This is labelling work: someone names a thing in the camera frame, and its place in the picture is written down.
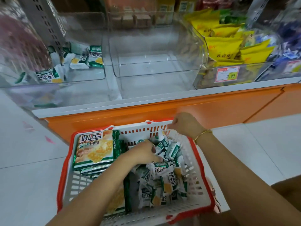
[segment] white plastic basket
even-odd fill
[[[64,161],[62,174],[58,187],[57,204],[58,212],[77,196],[92,180],[82,176],[78,171],[73,171],[72,163],[75,154],[78,137],[83,133],[95,132],[107,129],[120,131],[119,139],[128,145],[135,145],[138,140],[147,139],[157,135],[161,127],[166,130],[167,135],[181,143],[181,151],[186,163],[187,172],[187,201],[177,200],[170,205],[156,208],[145,208],[133,211],[129,214],[116,214],[103,219],[101,225],[123,226],[123,225],[158,225],[163,223],[174,224],[176,221],[196,214],[212,211],[215,205],[210,187],[204,173],[204,167],[198,150],[192,139],[178,134],[175,130],[167,130],[168,121],[145,121],[142,123],[109,126],[73,133],[71,137],[68,155]]]

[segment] tile grout line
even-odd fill
[[[58,157],[58,158],[54,158],[54,159],[61,159],[61,158],[66,158],[66,156]],[[20,164],[20,165],[13,165],[13,166],[9,166],[9,167],[18,167],[18,166],[23,166],[23,165],[27,165],[27,164],[37,163],[37,162],[45,162],[45,161],[49,161],[49,160],[53,160],[53,159],[46,159],[46,160],[42,160],[42,161],[29,162],[29,163],[24,163],[24,164]]]
[[[266,153],[266,155],[270,158],[270,160],[274,163],[274,161],[271,159],[271,157],[269,156],[269,154],[265,151],[264,147],[259,143],[259,141],[256,139],[256,137],[253,135],[253,133],[251,132],[251,130],[248,128],[248,126],[246,124],[244,124],[246,126],[246,128],[248,129],[248,131],[251,133],[251,135],[254,137],[254,139],[256,140],[256,142],[259,144],[259,146],[263,149],[263,151]],[[274,165],[276,166],[276,168],[279,170],[279,172],[282,174],[282,176],[284,177],[284,179],[286,179],[286,177],[284,176],[284,174],[282,173],[282,171],[277,167],[277,165],[274,163]]]

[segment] person's right hand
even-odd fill
[[[205,131],[205,128],[190,113],[178,113],[168,129],[175,129],[178,133],[195,139],[199,134]]]

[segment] cookie picture on package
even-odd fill
[[[118,130],[105,130],[80,135],[74,155],[75,170],[111,164],[120,152]]]

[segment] white shelf edge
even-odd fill
[[[218,93],[226,93],[226,92],[233,92],[233,91],[240,91],[240,90],[247,90],[247,89],[258,89],[258,88],[264,88],[270,86],[280,86],[280,85],[298,83],[300,81],[301,81],[301,77],[275,79],[275,80],[262,81],[262,82],[244,83],[244,84],[237,84],[231,86],[221,86],[221,87],[214,87],[214,88],[207,88],[207,89],[198,89],[198,90],[152,95],[152,96],[145,96],[145,97],[138,97],[138,98],[129,98],[123,100],[110,101],[110,102],[99,102],[99,103],[92,103],[92,104],[85,104],[85,105],[37,109],[37,110],[33,110],[32,112],[38,118],[56,117],[56,116],[71,115],[71,114],[78,114],[78,113],[94,112],[100,110],[108,110],[114,108],[123,108],[123,107],[135,106],[135,105],[144,105],[144,104],[150,104],[156,102],[164,102],[164,101],[218,94]]]

